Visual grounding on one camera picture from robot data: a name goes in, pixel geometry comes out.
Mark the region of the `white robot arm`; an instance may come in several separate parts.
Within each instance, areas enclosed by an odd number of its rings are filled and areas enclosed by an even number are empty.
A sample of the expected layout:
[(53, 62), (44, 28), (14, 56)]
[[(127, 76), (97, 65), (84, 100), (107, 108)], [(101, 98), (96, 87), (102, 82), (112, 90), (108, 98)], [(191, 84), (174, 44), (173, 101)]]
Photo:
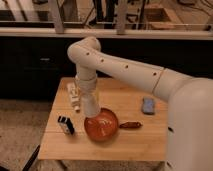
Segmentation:
[(92, 92), (101, 71), (168, 103), (165, 171), (213, 171), (212, 79), (104, 54), (94, 37), (73, 43), (67, 54), (76, 64), (87, 117), (100, 112)]

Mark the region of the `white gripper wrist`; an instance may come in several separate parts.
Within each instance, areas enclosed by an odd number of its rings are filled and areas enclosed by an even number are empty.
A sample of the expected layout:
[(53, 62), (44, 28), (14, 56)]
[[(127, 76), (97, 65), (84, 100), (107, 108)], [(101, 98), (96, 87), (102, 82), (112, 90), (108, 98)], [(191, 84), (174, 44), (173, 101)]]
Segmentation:
[(81, 94), (83, 97), (93, 96), (95, 98), (98, 97), (96, 85), (97, 85), (97, 78), (94, 77), (90, 80), (83, 80), (80, 77), (75, 77), (75, 82), (79, 87)]

